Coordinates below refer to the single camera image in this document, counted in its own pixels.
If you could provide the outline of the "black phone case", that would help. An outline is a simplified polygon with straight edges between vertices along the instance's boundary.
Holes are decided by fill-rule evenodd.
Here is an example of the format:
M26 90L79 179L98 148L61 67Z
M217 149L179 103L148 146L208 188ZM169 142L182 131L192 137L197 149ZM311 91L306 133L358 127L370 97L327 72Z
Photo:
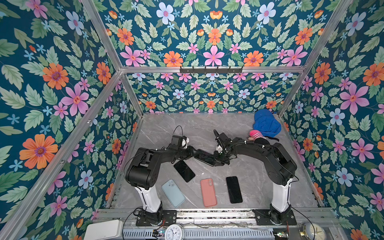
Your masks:
M224 165L224 163L220 161L219 153L217 151L211 154L201 149L198 149L194 153L194 158L211 167L221 167Z

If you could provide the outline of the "pink phone case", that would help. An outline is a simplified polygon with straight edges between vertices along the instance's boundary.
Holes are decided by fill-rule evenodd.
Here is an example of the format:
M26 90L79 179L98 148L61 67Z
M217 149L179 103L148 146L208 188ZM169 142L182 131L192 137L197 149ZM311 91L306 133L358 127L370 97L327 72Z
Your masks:
M212 178L203 179L200 181L203 204L206 208L217 205L217 197Z

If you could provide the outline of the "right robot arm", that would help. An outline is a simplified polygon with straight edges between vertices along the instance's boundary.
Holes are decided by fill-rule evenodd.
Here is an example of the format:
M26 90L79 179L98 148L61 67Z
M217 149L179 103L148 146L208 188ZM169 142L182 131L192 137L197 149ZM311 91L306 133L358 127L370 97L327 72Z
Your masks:
M297 164L280 143L271 144L258 138L247 141L241 138L230 139L225 133L214 130L218 143L214 152L214 166L229 165L237 156L248 156L264 163L264 169L273 182L273 197L269 219L275 225L285 223L292 215L290 193Z

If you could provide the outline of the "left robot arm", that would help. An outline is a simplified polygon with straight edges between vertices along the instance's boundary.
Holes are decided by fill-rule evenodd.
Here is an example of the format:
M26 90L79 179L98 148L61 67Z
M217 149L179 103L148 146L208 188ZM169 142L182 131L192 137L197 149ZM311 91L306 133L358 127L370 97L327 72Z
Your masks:
M139 193L142 207L139 217L150 224L163 220L163 204L158 197L155 184L161 164L187 160L193 156L194 148L189 146L186 136L172 136L168 147L161 149L139 148L124 171L124 178Z

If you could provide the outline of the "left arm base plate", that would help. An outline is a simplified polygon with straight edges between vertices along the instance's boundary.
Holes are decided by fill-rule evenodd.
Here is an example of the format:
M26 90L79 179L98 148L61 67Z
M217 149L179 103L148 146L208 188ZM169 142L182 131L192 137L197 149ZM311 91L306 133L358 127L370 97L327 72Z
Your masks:
M137 227L160 227L170 226L177 221L177 211L159 210L157 213L149 213L144 210L139 211L136 226Z

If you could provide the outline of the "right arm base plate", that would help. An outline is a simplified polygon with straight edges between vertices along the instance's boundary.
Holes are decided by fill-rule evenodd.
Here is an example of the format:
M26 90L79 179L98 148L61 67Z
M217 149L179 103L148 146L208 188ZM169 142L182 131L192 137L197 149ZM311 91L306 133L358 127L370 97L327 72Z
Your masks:
M288 225L296 226L297 221L291 207L282 213L276 210L272 205L269 209L252 210L255 213L256 222L258 226L267 225Z

